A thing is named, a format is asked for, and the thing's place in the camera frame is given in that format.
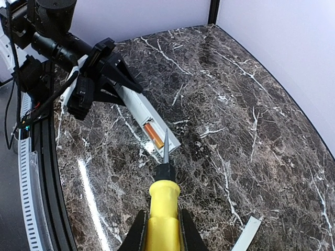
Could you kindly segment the white battery cover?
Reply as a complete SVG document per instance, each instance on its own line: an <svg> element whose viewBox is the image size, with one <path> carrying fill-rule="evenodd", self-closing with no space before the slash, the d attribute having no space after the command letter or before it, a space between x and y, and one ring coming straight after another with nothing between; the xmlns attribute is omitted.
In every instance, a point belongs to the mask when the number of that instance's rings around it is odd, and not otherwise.
<svg viewBox="0 0 335 251"><path fill-rule="evenodd" d="M241 235L232 248L232 251L247 251L253 241L262 221L251 216Z"/></svg>

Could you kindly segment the black front rail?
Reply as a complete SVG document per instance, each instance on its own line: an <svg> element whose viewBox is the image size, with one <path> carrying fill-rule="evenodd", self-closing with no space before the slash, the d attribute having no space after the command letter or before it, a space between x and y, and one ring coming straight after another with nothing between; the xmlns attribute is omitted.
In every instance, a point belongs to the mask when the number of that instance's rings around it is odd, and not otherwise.
<svg viewBox="0 0 335 251"><path fill-rule="evenodd" d="M43 210L54 250L77 250L64 202L55 150L53 114L32 127L32 150L37 152Z"/></svg>

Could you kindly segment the white remote control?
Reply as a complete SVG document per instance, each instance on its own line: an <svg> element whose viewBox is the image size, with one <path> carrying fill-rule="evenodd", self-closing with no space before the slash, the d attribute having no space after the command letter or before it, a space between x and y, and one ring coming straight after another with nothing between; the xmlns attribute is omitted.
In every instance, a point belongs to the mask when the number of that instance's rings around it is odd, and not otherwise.
<svg viewBox="0 0 335 251"><path fill-rule="evenodd" d="M149 136L143 128L147 122L152 125L162 139L163 143L165 142L165 133L168 133L170 153L181 146L179 140L143 94L134 92L133 90L119 84L115 85L115 90L148 138ZM149 151L155 150L160 156L164 156L164 147L160 150L157 149L150 138L149 142L146 144L146 148Z"/></svg>

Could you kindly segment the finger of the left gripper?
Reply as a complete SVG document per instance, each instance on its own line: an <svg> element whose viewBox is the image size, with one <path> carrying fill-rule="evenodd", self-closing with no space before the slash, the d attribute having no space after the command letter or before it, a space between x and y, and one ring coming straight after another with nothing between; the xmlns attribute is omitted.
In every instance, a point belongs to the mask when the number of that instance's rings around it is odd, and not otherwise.
<svg viewBox="0 0 335 251"><path fill-rule="evenodd" d="M111 104L117 104L121 106L125 106L125 103L117 94L117 92L113 89L105 89L105 88L97 88L93 91L93 101L97 102L106 102Z"/></svg>
<svg viewBox="0 0 335 251"><path fill-rule="evenodd" d="M112 53L106 61L106 77L127 87L134 92L142 93L143 88L137 83L119 53Z"/></svg>

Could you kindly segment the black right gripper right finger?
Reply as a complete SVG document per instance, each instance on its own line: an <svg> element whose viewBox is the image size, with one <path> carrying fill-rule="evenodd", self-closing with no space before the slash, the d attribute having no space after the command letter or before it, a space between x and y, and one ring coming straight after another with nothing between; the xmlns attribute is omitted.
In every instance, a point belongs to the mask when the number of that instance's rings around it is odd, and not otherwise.
<svg viewBox="0 0 335 251"><path fill-rule="evenodd" d="M184 251L208 251L187 209L179 211L180 248Z"/></svg>

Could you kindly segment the yellow pry tool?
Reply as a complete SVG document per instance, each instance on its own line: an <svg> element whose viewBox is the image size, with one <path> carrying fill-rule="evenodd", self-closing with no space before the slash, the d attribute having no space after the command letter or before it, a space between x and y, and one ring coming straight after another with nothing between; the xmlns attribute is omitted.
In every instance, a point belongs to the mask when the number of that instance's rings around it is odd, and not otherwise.
<svg viewBox="0 0 335 251"><path fill-rule="evenodd" d="M180 250L178 197L175 167L169 161L169 133L165 132L163 163L149 188L151 196L145 250Z"/></svg>

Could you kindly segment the black frame post left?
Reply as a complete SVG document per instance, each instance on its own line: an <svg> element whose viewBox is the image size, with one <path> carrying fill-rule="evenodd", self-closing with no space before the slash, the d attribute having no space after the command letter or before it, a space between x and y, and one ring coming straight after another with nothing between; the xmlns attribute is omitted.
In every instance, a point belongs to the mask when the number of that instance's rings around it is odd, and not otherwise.
<svg viewBox="0 0 335 251"><path fill-rule="evenodd" d="M220 0L211 0L208 14L208 24L216 24L219 12Z"/></svg>

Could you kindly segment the orange battery lower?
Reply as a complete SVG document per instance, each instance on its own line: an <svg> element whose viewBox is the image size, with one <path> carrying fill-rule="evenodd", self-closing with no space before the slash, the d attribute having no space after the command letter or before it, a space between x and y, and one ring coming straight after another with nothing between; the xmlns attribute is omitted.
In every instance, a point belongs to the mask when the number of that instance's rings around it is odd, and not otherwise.
<svg viewBox="0 0 335 251"><path fill-rule="evenodd" d="M164 147L164 143L162 139L160 138L160 136L157 134L157 132L155 131L155 129L152 127L152 125L149 122L147 122L143 128L157 149L160 150L161 148Z"/></svg>

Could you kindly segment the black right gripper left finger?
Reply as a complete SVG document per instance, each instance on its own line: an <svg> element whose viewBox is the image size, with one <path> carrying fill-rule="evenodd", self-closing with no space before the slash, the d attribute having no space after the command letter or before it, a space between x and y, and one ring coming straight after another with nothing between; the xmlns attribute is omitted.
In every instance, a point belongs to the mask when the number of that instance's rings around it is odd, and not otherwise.
<svg viewBox="0 0 335 251"><path fill-rule="evenodd" d="M145 250L148 226L148 213L140 210L128 231L118 251L143 251Z"/></svg>

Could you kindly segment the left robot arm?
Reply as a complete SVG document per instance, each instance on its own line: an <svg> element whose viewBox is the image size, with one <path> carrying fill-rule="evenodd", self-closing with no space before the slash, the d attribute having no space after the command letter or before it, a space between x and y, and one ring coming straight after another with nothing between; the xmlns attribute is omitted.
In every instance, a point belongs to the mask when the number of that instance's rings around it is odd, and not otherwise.
<svg viewBox="0 0 335 251"><path fill-rule="evenodd" d="M70 33L76 1L15 1L1 8L1 25L17 86L21 205L31 250L76 250L65 209L53 126L53 103L78 120L93 102L129 109L135 118L148 102L115 43L93 47Z"/></svg>

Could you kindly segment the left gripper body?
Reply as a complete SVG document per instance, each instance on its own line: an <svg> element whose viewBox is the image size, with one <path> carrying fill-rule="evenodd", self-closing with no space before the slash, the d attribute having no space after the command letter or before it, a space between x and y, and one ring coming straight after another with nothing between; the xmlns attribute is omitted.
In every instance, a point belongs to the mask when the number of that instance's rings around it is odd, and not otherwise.
<svg viewBox="0 0 335 251"><path fill-rule="evenodd" d="M115 42L106 38L94 45L83 66L83 75L91 79L94 86L99 86L107 81L123 83L123 73L120 69L123 64L122 56L113 52Z"/></svg>

